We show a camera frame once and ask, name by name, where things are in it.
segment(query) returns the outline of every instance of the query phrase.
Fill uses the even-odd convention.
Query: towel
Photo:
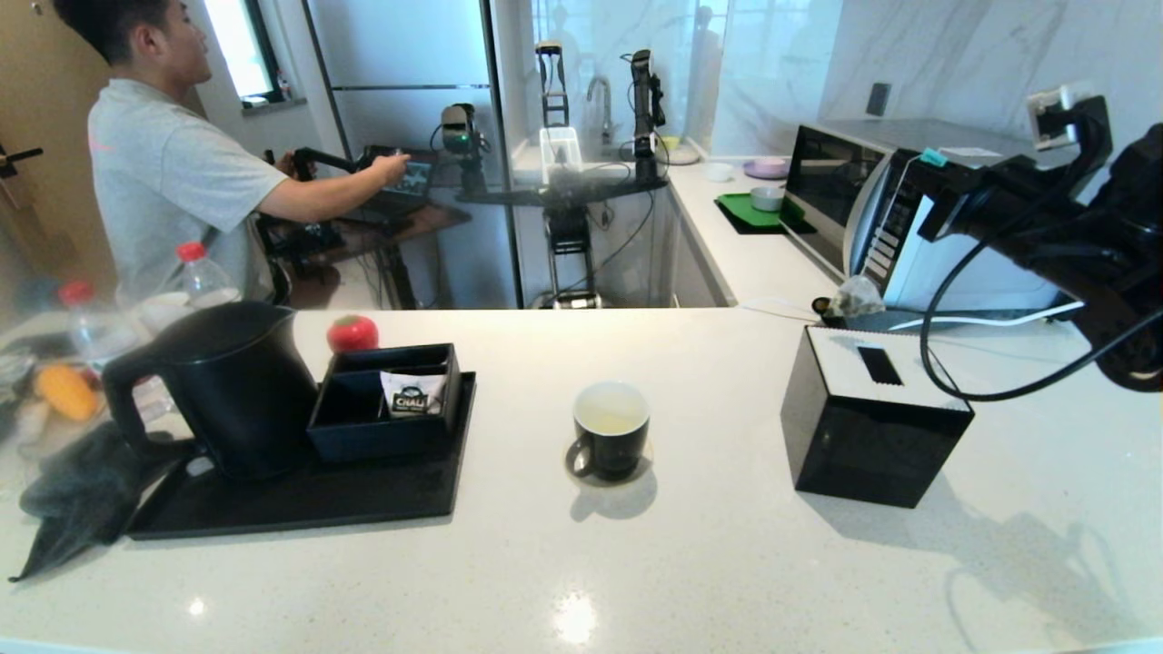
[[[172,441],[165,432],[155,442]],[[20,509],[41,519],[24,570],[9,582],[47,573],[93,545],[116,542],[137,510],[141,493],[170,467],[193,452],[158,447],[140,456],[114,422],[104,422],[80,440],[41,462],[41,476],[20,496]]]

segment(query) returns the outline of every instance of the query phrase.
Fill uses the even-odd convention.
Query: man
[[[174,248],[201,241],[243,294],[265,298],[265,262],[245,225],[256,209],[316,222],[362,205],[405,173],[379,157],[355,175],[313,182],[272,168],[180,101],[211,78],[206,35],[179,0],[53,0],[108,62],[113,79],[88,116],[93,184],[117,266],[117,298],[136,304],[174,283]]]

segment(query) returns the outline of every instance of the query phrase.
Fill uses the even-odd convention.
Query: black box
[[[438,415],[390,418],[379,374],[444,375]],[[456,428],[461,368],[451,343],[358,350],[331,357],[307,436],[328,462],[440,454]]]
[[[908,509],[972,419],[925,374],[916,336],[815,326],[780,411],[795,490]]]

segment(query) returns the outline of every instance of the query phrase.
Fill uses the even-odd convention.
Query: wall socket
[[[864,109],[864,113],[883,116],[885,107],[889,106],[890,91],[892,91],[892,85],[886,81],[873,84],[872,92],[869,93],[869,106]]]

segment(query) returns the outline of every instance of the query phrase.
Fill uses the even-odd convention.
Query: red bottle cap
[[[178,246],[178,258],[185,263],[198,261],[206,256],[206,248],[198,241],[191,241]]]
[[[88,282],[70,282],[57,291],[65,306],[77,306],[93,299],[93,285]]]

